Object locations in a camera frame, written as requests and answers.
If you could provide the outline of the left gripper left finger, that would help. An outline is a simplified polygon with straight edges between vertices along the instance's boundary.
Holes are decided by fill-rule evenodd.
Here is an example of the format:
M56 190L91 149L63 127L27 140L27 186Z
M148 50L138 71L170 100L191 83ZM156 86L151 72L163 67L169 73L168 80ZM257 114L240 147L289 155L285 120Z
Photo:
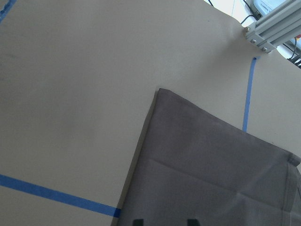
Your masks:
M132 226L143 226L143 219L134 219Z

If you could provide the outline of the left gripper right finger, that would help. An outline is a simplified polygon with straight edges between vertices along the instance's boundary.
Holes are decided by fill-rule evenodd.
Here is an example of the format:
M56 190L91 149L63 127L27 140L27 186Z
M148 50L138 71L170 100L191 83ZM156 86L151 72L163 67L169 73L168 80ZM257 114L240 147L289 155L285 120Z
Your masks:
M187 219L187 226L198 226L197 219Z

